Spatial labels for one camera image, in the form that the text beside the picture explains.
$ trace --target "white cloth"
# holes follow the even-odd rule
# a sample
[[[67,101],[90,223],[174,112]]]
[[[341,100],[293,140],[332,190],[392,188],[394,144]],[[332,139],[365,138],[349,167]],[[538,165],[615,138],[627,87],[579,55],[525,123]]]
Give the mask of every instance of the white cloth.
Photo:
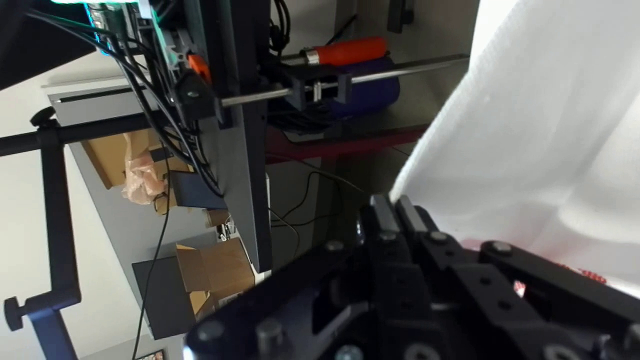
[[[515,3],[392,200],[466,247],[504,240],[640,284],[638,14],[638,0]]]

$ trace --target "green light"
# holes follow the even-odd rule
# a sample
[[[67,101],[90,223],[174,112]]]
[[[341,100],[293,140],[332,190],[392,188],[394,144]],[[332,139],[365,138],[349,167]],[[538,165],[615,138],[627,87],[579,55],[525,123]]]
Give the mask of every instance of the green light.
[[[138,0],[109,0],[109,1],[104,1],[104,0],[51,0],[54,3],[58,3],[58,4],[98,4],[98,3],[118,3],[118,4],[122,4],[122,3],[137,3]]]

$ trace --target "white fabric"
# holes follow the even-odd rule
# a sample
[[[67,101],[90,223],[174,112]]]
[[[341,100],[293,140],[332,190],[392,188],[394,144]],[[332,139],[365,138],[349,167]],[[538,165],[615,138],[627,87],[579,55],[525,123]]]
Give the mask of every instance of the white fabric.
[[[507,12],[391,198],[464,246],[500,239],[640,284],[640,1]]]

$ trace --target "orange part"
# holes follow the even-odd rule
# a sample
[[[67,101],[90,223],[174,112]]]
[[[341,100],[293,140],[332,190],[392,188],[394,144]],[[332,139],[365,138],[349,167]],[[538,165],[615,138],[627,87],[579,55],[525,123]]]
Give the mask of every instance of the orange part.
[[[320,64],[342,66],[383,57],[387,52],[387,41],[381,37],[371,37],[319,46],[315,50],[320,57]]]
[[[209,66],[204,61],[202,56],[196,54],[190,54],[187,56],[189,60],[189,65],[201,78],[204,79],[208,84],[213,84],[211,81],[211,72],[209,71]]]

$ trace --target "metal shaft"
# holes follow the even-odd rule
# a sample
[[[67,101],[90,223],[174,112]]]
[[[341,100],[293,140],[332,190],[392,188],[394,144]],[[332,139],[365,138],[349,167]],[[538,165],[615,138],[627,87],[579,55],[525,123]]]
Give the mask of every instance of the metal shaft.
[[[368,81],[396,78],[398,76],[416,74],[418,72],[441,69],[443,67],[450,67],[452,65],[461,63],[468,63],[468,61],[469,56],[464,54],[443,56],[441,58],[433,58],[428,60],[410,61],[407,63],[397,64],[390,70],[375,72],[373,74],[354,76],[353,78],[351,78],[351,83],[358,84],[366,83]],[[333,88],[336,86],[338,86],[337,83],[323,83],[322,89]],[[313,89],[313,86],[305,87],[306,91],[313,91]],[[282,88],[281,85],[277,85],[273,90],[257,92],[255,94],[249,95],[227,97],[226,99],[222,99],[221,102],[223,107],[228,108],[230,106],[246,104],[248,102],[277,99],[279,97],[285,97],[288,95],[293,95],[293,90],[291,90],[290,88]]]

